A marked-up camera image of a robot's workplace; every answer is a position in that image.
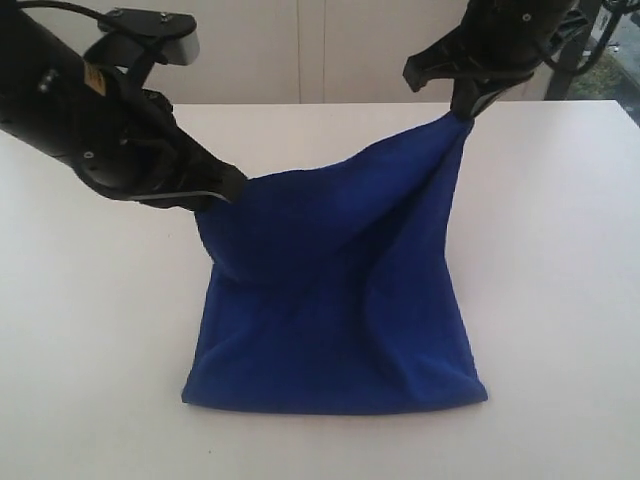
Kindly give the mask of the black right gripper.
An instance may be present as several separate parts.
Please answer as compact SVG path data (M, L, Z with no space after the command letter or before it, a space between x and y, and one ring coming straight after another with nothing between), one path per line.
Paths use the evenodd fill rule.
M470 1L457 29L407 58L412 92L453 79L450 111L477 118L540 65L536 46L549 40L570 10L568 1Z

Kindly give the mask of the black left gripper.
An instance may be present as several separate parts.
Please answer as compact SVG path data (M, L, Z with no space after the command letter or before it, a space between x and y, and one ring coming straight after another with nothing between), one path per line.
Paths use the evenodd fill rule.
M64 163L96 193L153 208L234 202L246 175L184 132L172 106L115 68L83 59L64 73Z

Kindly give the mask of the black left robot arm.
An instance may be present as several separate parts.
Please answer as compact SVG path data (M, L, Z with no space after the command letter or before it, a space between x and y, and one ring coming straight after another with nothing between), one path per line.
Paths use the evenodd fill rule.
M190 14L57 8L97 22L101 37L78 53L34 20L32 1L1 5L1 128L71 168L99 195L199 211L232 202L246 178L178 125L171 102L146 80L156 65L199 54Z

